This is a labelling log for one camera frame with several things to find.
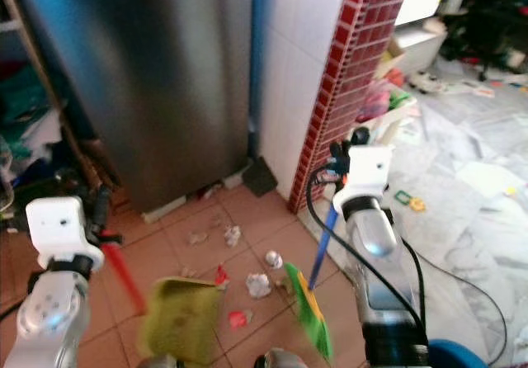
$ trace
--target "wooden shelf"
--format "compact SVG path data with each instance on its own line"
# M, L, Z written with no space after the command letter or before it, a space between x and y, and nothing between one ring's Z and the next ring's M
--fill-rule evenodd
M21 28L22 24L18 20L0 21L0 33L16 31Z

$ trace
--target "tiled floor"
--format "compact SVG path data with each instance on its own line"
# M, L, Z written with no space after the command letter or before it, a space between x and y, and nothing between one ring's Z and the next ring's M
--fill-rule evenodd
M243 231L235 248L224 244L224 226L228 224L238 224ZM239 186L220 191L207 201L191 201L154 224L145 224L133 211L127 211L111 218L109 228L124 234L125 260L146 295L158 278L178 275L183 267L196 271L202 279L213 280L215 268L224 262L231 281L215 329L218 344L213 367L252 367L255 358L270 347L299 354L310 368L329 366L295 317L295 297L274 287L266 298L253 300L245 286L249 273L266 272L273 281L285 274L264 262L270 249L280 252L285 261L305 274L315 256L316 243L275 192L258 199ZM191 246L191 232L207 232L209 237ZM3 234L0 242L0 304L4 310L24 295L28 274L38 267L25 234ZM142 358L135 346L142 319L134 315L134 306L109 265L92 278L90 287L92 320L79 347L79 367L136 367ZM316 295L336 354L330 366L361 366L365 354L353 289L329 258L323 264ZM227 316L240 309L250 309L254 316L247 327L233 330ZM14 342L15 317L0 325L0 365Z

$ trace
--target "stainless steel refrigerator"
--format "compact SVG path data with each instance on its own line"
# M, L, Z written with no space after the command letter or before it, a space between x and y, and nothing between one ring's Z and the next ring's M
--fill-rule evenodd
M25 0L133 206L245 164L251 0Z

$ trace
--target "green dustpan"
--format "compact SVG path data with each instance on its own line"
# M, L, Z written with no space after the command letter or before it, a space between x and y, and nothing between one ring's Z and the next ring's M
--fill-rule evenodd
M139 350L146 356L169 355L179 361L210 364L221 295L208 281L160 280L148 302Z

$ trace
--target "marble floor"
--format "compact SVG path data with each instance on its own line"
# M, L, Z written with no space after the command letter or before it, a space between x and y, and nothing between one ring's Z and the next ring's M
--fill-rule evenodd
M436 74L446 81L475 80L468 69L464 75ZM510 85L492 89L494 98L412 92L421 115L407 119L394 140L384 203L418 252L497 302L507 321L507 347L493 366L505 367L528 361L528 93ZM516 194L506 196L512 187ZM426 212L400 205L398 190L421 197ZM317 203L322 217L328 205ZM318 238L308 213L299 217ZM343 222L337 232L344 235ZM334 243L329 253L346 271L352 258ZM422 269L429 338L462 343L493 360L504 339L497 310L475 288L425 262ZM411 265L409 270L414 279Z

